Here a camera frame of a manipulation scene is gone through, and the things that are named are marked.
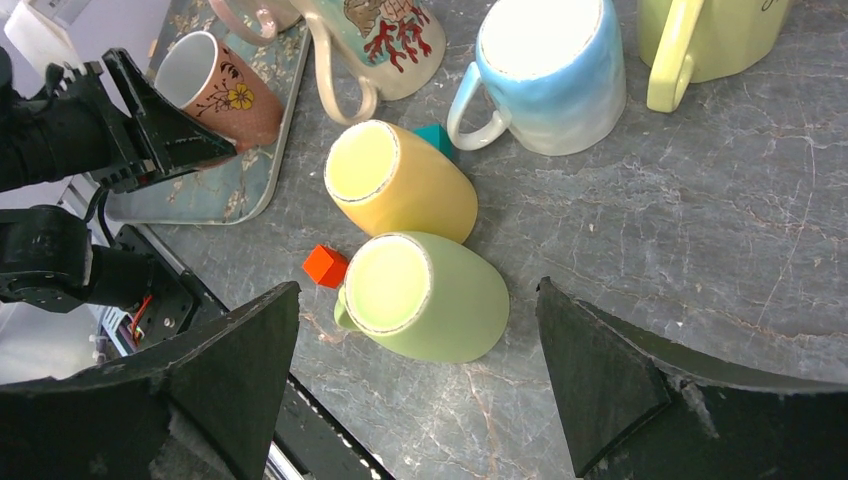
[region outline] yellow flower design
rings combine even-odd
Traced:
[[[227,100],[236,110],[249,110],[253,106],[253,92],[247,88],[247,85],[239,83],[235,90],[227,92]]]

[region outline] upside-down mug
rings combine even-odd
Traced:
[[[269,45],[277,35],[300,20],[300,12],[289,0],[209,0],[209,6],[233,33],[260,47]],[[245,14],[254,16],[259,22],[259,33],[244,23],[242,15]]]
[[[509,293],[482,257],[446,238],[394,232],[369,240],[350,261],[336,323],[417,360],[464,363],[506,330]]]
[[[462,243],[477,220],[477,192],[456,165],[418,135],[380,120],[349,127],[333,143],[324,184],[371,236],[415,230]]]
[[[412,95],[436,73],[445,32],[421,0],[291,0],[306,19],[315,45],[315,75],[324,110],[353,125],[370,119],[379,100]],[[332,51],[362,90],[352,117],[342,113],[333,87]]]
[[[673,112],[686,87],[735,75],[774,44],[795,0],[639,0],[648,108]]]
[[[461,133],[480,86],[495,113],[482,129]],[[606,137],[625,101],[612,0],[500,0],[480,27],[476,61],[456,93],[447,130],[461,150],[485,147],[509,130],[532,152],[569,155]]]

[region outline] blue and white mug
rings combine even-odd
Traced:
[[[500,0],[477,36],[447,130],[477,150],[507,129],[524,148],[570,155],[606,137],[626,103],[621,29],[612,0]],[[496,111],[473,133],[459,127],[483,85]]]

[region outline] marble countertop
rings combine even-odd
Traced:
[[[431,3],[448,32],[442,68],[377,114],[410,129],[444,122],[491,5]],[[294,374],[399,479],[573,478],[534,316],[545,275],[696,350],[848,382],[848,6],[797,2],[766,59],[691,86],[666,115],[645,107],[636,1],[615,4],[628,101],[605,141],[546,158],[504,135],[460,155],[481,205],[468,246],[512,297],[504,338],[478,362],[407,360],[337,328],[336,292],[301,270],[318,243],[352,255],[366,240],[324,190],[323,162],[343,127],[321,107],[313,59],[268,209],[233,227],[155,227],[230,307],[301,284]],[[336,77],[352,109],[354,80]],[[490,108],[476,99],[465,128],[482,126]]]

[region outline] mug handle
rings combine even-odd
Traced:
[[[680,106],[695,70],[689,43],[703,6],[704,0],[672,2],[648,80],[649,109],[671,113]]]
[[[454,97],[448,113],[448,136],[451,142],[456,145],[456,148],[460,150],[481,149],[497,140],[509,126],[501,113],[495,110],[492,113],[492,119],[485,127],[472,133],[459,132],[459,124],[462,122],[465,110],[468,109],[469,102],[471,102],[481,84],[480,67],[477,66],[477,62],[471,62],[468,64],[468,69],[465,70],[465,76],[462,77],[462,83],[459,84],[459,90],[456,92],[456,97]]]
[[[354,332],[358,332],[359,327],[356,326],[356,323],[350,318],[350,314],[347,311],[347,305],[345,304],[345,289],[344,285],[339,288],[339,298],[336,300],[336,306],[333,308],[333,318],[336,320],[336,325],[344,328],[345,330],[352,330]]]
[[[306,25],[312,32],[315,44],[315,77],[318,81],[318,96],[327,115],[342,125],[354,125],[369,120],[377,111],[377,88],[365,76],[357,77],[362,90],[362,105],[353,117],[347,117],[336,101],[336,89],[333,86],[333,40],[324,22],[314,14],[304,15]]]
[[[256,11],[256,19],[262,26],[261,33],[257,35],[233,13],[229,4],[227,4],[227,0],[209,0],[209,6],[212,7],[212,11],[224,22],[227,28],[247,43],[264,47],[270,45],[277,38],[277,21],[274,20],[274,16],[267,8],[260,8]]]

